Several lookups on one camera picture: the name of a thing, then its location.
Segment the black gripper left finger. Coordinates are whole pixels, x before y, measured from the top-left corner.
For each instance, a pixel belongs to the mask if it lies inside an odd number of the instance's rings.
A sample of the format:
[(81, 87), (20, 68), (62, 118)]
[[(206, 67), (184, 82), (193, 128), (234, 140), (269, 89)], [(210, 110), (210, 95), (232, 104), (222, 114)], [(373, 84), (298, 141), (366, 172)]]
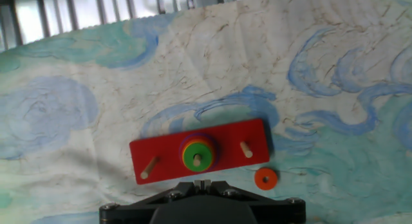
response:
[(155, 211), (173, 202), (199, 195), (202, 181), (180, 182), (176, 187), (129, 205), (107, 203), (99, 208), (100, 224), (149, 223)]

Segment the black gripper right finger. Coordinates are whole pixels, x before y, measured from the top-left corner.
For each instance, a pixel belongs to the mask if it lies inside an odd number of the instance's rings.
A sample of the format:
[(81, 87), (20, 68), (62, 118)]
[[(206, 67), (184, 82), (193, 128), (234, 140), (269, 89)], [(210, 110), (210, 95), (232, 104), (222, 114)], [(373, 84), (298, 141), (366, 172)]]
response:
[(257, 223), (305, 223), (306, 202), (291, 197), (273, 200), (229, 185), (225, 181), (202, 181), (202, 194), (216, 197), (212, 207), (224, 213), (248, 214)]

